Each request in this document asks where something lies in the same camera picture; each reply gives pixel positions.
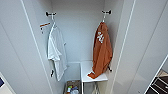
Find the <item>white cabinet door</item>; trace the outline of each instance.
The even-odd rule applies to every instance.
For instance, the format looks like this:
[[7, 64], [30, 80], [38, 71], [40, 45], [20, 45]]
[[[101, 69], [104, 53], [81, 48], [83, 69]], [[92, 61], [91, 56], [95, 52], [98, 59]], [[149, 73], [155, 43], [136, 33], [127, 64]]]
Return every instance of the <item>white cabinet door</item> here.
[[163, 5], [162, 15], [128, 94], [144, 94], [168, 54], [168, 4], [166, 3]]

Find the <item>coat hook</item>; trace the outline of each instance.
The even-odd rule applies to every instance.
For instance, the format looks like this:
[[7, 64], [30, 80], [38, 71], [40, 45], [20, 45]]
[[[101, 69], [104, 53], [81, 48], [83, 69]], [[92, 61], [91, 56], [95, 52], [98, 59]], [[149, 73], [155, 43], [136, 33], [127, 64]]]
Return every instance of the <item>coat hook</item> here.
[[108, 66], [108, 69], [109, 69], [109, 71], [110, 71], [110, 72], [112, 72], [112, 71], [113, 71], [112, 69], [110, 69], [110, 67], [109, 67], [109, 66]]
[[48, 15], [56, 15], [56, 13], [49, 14], [48, 12], [46, 12], [46, 16]]
[[103, 13], [108, 13], [108, 14], [111, 14], [111, 10], [110, 11], [108, 11], [108, 12], [105, 12], [105, 11], [102, 11]]

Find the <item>sleeve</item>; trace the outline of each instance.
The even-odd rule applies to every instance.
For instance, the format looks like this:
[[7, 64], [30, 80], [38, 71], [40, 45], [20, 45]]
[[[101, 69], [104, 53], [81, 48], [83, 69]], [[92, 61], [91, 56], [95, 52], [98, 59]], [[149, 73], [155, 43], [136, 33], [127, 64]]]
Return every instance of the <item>sleeve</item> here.
[[61, 53], [58, 51], [58, 49], [55, 48], [51, 37], [49, 37], [49, 40], [48, 40], [48, 59], [51, 59], [53, 61], [59, 61], [60, 60], [60, 58], [59, 58], [60, 54]]

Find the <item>wall hook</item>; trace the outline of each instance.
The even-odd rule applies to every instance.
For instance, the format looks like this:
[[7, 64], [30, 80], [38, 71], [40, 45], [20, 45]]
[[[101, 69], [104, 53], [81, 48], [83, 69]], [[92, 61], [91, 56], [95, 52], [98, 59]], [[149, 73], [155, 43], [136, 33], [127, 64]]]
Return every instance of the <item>wall hook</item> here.
[[111, 10], [110, 11], [108, 11], [108, 12], [105, 12], [105, 11], [102, 11], [103, 13], [108, 13], [108, 14], [111, 14]]
[[56, 13], [49, 14], [48, 12], [46, 12], [46, 16], [48, 15], [56, 15]]

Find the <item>orange jacket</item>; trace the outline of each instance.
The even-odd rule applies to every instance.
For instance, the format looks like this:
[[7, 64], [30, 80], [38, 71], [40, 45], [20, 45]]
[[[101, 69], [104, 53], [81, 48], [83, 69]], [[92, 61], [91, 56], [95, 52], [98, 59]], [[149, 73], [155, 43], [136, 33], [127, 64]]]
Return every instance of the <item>orange jacket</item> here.
[[89, 77], [95, 79], [104, 73], [112, 59], [112, 48], [108, 35], [107, 25], [101, 22], [97, 28], [94, 46], [93, 46], [93, 72], [88, 74]]

